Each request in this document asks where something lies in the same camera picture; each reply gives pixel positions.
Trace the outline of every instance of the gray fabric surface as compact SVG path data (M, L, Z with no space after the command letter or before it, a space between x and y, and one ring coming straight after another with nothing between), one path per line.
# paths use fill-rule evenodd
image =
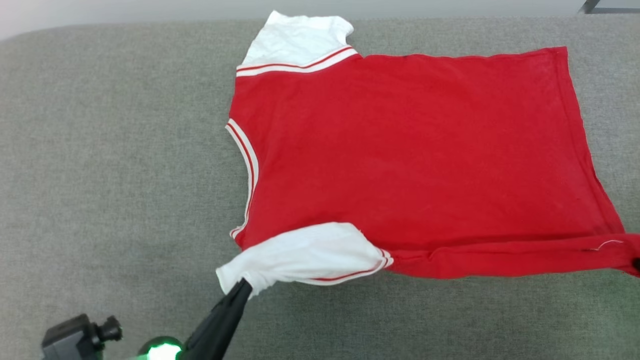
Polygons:
M640 17L356 21L369 53L459 56L567 45L598 175L640 232ZM224 130L234 67L263 20L81 26L0 43L0 348L39 358L46 328L115 314L125 339L185 338L238 252L246 169ZM640 280L387 272L277 284L228 359L639 359Z

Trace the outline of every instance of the red t-shirt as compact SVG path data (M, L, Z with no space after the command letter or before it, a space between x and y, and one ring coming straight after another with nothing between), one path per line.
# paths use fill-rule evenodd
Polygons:
M286 59L237 70L242 249L348 222L408 275L637 274L640 236L596 177L565 47L450 58L345 44Z

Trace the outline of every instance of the green light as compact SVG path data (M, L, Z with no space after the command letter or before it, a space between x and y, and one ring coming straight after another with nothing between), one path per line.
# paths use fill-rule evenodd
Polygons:
M148 360L175 360L175 356L182 351L178 345L160 344L149 349Z

